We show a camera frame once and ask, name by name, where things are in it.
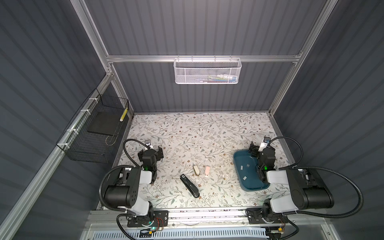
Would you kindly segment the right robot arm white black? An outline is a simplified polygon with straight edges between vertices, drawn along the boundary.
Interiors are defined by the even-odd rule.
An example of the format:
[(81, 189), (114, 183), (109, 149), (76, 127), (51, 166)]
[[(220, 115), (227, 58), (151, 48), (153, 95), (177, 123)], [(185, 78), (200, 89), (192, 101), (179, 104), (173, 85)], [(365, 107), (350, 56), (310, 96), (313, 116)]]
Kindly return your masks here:
[(256, 172), (264, 184), (287, 185), (290, 193), (286, 196), (267, 199), (261, 214), (264, 219), (276, 218), (285, 212), (307, 209), (329, 209), (334, 198), (317, 170), (275, 169), (275, 149), (262, 142), (260, 146), (250, 143), (248, 152), (256, 158)]

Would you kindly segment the beige mini stapler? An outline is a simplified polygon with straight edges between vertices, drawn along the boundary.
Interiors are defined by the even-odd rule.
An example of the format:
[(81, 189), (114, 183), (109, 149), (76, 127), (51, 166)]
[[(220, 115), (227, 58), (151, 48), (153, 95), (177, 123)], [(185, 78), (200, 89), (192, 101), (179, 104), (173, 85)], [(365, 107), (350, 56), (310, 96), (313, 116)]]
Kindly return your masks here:
[(200, 170), (199, 170), (199, 167), (197, 165), (193, 165), (193, 170), (194, 170), (196, 176), (200, 175)]

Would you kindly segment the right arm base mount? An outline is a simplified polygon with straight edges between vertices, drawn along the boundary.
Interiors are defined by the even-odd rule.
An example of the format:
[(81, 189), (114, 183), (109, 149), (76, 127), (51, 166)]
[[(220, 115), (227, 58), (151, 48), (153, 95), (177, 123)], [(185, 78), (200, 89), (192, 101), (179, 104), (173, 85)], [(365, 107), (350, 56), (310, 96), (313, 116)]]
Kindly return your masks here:
[(249, 224), (283, 224), (288, 223), (287, 219), (278, 213), (263, 208), (247, 208), (245, 210)]

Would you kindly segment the pink mini stapler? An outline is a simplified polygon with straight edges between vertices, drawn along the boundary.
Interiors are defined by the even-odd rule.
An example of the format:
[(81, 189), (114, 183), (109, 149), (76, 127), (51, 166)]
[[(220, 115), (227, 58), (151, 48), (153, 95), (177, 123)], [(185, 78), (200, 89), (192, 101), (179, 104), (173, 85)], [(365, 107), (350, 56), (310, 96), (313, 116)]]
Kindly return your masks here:
[(209, 174), (210, 174), (210, 169), (211, 169), (210, 166), (206, 166), (206, 167), (205, 167), (205, 176), (206, 176), (206, 177), (209, 176)]

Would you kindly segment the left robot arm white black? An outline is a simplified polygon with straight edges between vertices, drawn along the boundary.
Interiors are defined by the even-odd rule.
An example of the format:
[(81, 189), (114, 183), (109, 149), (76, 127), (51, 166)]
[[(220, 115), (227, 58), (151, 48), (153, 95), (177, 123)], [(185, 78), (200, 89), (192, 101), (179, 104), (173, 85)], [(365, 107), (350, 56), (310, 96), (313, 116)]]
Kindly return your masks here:
[(154, 208), (151, 202), (139, 196), (140, 185), (153, 184), (157, 178), (157, 162), (164, 158), (163, 149), (149, 148), (138, 153), (142, 167), (120, 165), (112, 168), (99, 187), (101, 204), (109, 210), (126, 212), (134, 217), (152, 221)]

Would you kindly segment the black long stapler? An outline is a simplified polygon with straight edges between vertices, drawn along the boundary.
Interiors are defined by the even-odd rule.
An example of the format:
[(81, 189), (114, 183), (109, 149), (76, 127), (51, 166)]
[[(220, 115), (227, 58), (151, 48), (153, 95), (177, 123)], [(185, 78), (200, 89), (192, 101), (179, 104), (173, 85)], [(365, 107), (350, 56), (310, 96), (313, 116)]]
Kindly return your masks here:
[(199, 189), (196, 187), (195, 184), (193, 184), (186, 175), (182, 174), (180, 176), (180, 179), (181, 181), (183, 182), (183, 184), (187, 187), (187, 189), (190, 191), (190, 193), (192, 194), (192, 196), (194, 198), (198, 198), (200, 196), (200, 192), (199, 192)]

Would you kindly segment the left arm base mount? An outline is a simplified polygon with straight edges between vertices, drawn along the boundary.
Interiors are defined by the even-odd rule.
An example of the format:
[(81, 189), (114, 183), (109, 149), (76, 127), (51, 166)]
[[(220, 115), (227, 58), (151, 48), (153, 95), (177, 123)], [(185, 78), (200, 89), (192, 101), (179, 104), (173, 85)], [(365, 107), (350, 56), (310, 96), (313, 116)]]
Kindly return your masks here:
[(154, 210), (149, 212), (146, 216), (127, 217), (128, 228), (153, 228), (154, 230), (167, 227), (169, 220), (169, 211)]

